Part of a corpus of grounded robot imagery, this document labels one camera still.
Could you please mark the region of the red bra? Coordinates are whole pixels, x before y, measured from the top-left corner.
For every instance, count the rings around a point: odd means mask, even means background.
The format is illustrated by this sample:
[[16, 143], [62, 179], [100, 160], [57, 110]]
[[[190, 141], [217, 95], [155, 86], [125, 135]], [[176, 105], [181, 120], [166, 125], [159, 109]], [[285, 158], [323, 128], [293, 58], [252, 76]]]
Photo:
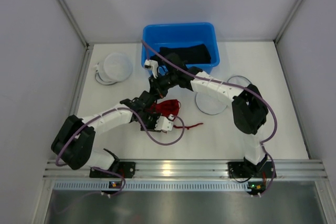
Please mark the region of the red bra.
[[163, 116], [168, 117], [169, 115], [178, 116], [181, 108], [181, 103], [177, 99], [165, 100], [163, 102], [154, 102], [147, 111], [153, 113], [161, 113]]

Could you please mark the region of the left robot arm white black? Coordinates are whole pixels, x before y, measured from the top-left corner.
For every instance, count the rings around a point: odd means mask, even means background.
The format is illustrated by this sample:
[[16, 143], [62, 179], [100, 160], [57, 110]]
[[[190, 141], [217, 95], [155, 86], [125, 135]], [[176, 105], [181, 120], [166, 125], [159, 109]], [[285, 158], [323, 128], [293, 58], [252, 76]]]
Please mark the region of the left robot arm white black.
[[92, 167], [115, 173], [119, 159], [107, 149], [94, 147], [97, 136], [131, 122], [138, 122], [147, 133], [171, 130], [172, 124], [167, 117], [150, 110], [153, 103], [153, 100], [125, 99], [99, 114], [67, 117], [51, 144], [51, 150], [57, 155], [56, 166], [68, 166], [73, 170]]

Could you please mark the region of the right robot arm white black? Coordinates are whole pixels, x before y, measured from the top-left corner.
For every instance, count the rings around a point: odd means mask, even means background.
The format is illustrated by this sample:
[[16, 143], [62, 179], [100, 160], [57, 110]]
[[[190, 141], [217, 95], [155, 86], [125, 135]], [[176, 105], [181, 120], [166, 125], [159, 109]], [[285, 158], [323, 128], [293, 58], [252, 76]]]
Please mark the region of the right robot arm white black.
[[244, 147], [241, 167], [230, 176], [253, 178], [261, 175], [270, 158], [264, 144], [274, 137], [278, 122], [273, 109], [255, 85], [243, 87], [220, 81], [198, 67], [187, 67], [175, 53], [148, 58], [143, 67], [152, 73], [149, 77], [150, 91], [157, 99], [165, 97], [170, 88], [178, 86], [205, 94], [230, 107], [234, 125], [243, 135]]

